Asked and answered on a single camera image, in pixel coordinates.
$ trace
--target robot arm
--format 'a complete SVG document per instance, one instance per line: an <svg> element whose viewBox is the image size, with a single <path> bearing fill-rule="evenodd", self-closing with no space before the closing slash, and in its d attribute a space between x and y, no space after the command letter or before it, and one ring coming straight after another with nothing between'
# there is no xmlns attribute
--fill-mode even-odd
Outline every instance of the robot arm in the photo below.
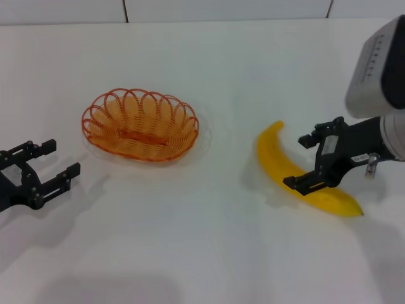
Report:
<svg viewBox="0 0 405 304"><path fill-rule="evenodd" d="M367 165L373 178L378 162L405 160L405 15L391 21L364 44L346 95L346 108L356 118L343 117L315 125L298 140L305 148L317 144L315 169L283 182L302 195L336 187L354 167Z"/></svg>

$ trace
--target table surface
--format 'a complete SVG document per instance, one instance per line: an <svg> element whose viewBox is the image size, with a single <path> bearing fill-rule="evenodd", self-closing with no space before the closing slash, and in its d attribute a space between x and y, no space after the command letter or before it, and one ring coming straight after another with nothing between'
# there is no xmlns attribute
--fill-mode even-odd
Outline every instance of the table surface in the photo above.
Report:
<svg viewBox="0 0 405 304"><path fill-rule="evenodd" d="M364 168L341 188L365 216L342 219L279 189L254 142L276 120L287 154L343 115L363 42L385 19L0 27L2 149L58 150L46 180L74 162L69 193L0 215L2 303L341 304L405 301L405 170ZM201 122L169 166L86 144L80 118L100 94L140 87L189 103Z"/></svg>

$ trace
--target banana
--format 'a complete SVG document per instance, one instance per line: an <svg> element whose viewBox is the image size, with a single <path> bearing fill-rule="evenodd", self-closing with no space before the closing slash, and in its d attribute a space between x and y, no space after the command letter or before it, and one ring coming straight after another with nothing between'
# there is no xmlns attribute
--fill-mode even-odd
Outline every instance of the banana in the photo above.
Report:
<svg viewBox="0 0 405 304"><path fill-rule="evenodd" d="M287 192L323 211L341 217L358 217L363 215L363 211L357 201L340 189L326 187L303 196L283 183L284 177L305 174L303 169L288 159L280 147L277 134L283 126L283 122L275 122L263 131L258 139L257 153L259 163L271 179Z"/></svg>

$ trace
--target label sticker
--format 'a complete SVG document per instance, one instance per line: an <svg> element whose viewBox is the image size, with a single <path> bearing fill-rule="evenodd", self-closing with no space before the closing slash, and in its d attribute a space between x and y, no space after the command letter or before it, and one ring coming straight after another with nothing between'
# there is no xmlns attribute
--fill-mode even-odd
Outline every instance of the label sticker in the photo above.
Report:
<svg viewBox="0 0 405 304"><path fill-rule="evenodd" d="M359 163L359 162L363 162L365 160L368 160L369 158L370 158L370 156L367 153L365 153L365 154L360 154L358 156L353 156L352 160L354 162L356 162L356 163Z"/></svg>
<svg viewBox="0 0 405 304"><path fill-rule="evenodd" d="M335 152L336 149L336 144L337 144L337 140L339 139L339 136L336 135L329 135L326 139L325 139L325 143L323 145L323 149L322 149L322 154L321 155L325 155L325 154L330 154Z"/></svg>
<svg viewBox="0 0 405 304"><path fill-rule="evenodd" d="M19 166L11 165L10 167L1 170L1 173L3 173L3 175L14 184L14 186L18 187L22 185L21 178L23 177L23 170L21 170Z"/></svg>

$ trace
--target orange basket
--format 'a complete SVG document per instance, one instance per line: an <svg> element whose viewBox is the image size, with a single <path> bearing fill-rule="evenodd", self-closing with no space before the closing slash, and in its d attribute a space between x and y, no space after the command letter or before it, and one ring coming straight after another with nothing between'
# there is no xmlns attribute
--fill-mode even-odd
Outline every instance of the orange basket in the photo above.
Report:
<svg viewBox="0 0 405 304"><path fill-rule="evenodd" d="M180 158L197 139L199 122L187 103L142 89L114 89L82 116L85 138L125 158L166 162Z"/></svg>

